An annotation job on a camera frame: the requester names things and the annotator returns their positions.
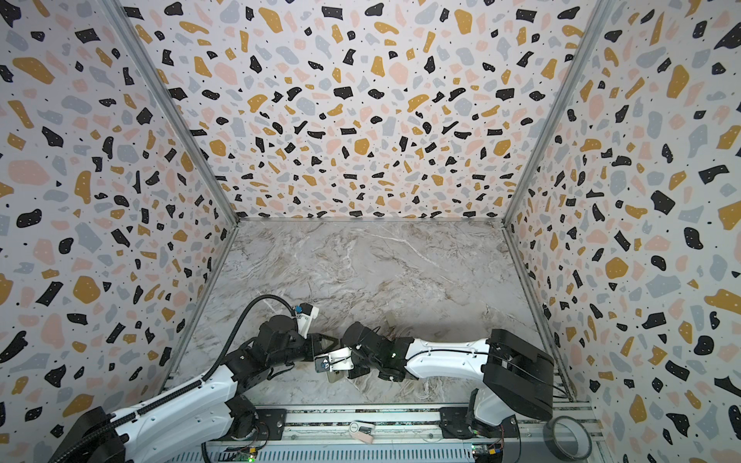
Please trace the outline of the black tape roll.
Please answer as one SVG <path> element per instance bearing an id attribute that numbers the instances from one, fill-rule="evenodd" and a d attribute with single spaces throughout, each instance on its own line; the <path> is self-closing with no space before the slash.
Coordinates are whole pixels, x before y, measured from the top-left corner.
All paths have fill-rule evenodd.
<path id="1" fill-rule="evenodd" d="M 562 462 L 587 461 L 592 455 L 592 436 L 577 420 L 561 416 L 543 427 L 543 441 L 553 457 Z"/>

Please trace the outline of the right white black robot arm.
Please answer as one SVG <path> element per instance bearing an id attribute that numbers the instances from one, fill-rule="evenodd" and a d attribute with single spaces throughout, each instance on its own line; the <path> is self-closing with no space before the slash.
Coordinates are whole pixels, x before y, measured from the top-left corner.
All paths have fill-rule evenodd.
<path id="1" fill-rule="evenodd" d="M 411 337 L 390 340 L 355 322 L 341 345 L 326 360 L 316 360 L 319 372 L 359 377 L 375 370 L 390 382 L 465 379 L 478 384 L 469 401 L 473 422 L 499 426 L 514 415 L 541 422 L 553 418 L 553 358 L 507 330 L 493 329 L 488 338 L 476 341 L 436 343 Z"/>

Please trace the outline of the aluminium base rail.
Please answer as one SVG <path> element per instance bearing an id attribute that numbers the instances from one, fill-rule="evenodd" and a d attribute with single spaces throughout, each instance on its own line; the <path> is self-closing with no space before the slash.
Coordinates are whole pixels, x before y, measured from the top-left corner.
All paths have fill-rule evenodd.
<path id="1" fill-rule="evenodd" d="M 462 404 L 286 406 L 258 411 L 233 438 L 216 414 L 162 434 L 149 418 L 121 432 L 127 462 L 610 462 L 583 403 L 560 403 L 554 419 L 521 415 L 473 426 Z"/>

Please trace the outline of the white remote control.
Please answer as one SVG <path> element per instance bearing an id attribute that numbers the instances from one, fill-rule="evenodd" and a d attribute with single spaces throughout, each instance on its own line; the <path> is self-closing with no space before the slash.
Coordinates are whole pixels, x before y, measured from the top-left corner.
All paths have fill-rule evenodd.
<path id="1" fill-rule="evenodd" d="M 341 370 L 330 370 L 326 374 L 329 383 L 336 383 L 345 377 L 345 374 Z"/>

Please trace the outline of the pink white tag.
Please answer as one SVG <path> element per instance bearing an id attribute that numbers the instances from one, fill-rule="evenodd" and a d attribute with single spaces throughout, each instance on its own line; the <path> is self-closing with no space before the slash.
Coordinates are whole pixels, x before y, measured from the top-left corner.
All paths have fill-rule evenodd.
<path id="1" fill-rule="evenodd" d="M 374 430 L 376 426 L 369 422 L 351 422 L 349 425 L 349 436 L 367 445 L 374 443 Z"/>

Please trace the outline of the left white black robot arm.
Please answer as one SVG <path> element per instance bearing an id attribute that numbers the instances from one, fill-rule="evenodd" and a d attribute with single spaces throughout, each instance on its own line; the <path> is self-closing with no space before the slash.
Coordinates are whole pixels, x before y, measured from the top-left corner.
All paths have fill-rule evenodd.
<path id="1" fill-rule="evenodd" d="M 310 324 L 304 314 L 272 316 L 214 370 L 131 407 L 84 413 L 52 461 L 165 462 L 217 438 L 251 436 L 259 414 L 247 391 L 339 346 L 336 338 L 309 332 Z"/>

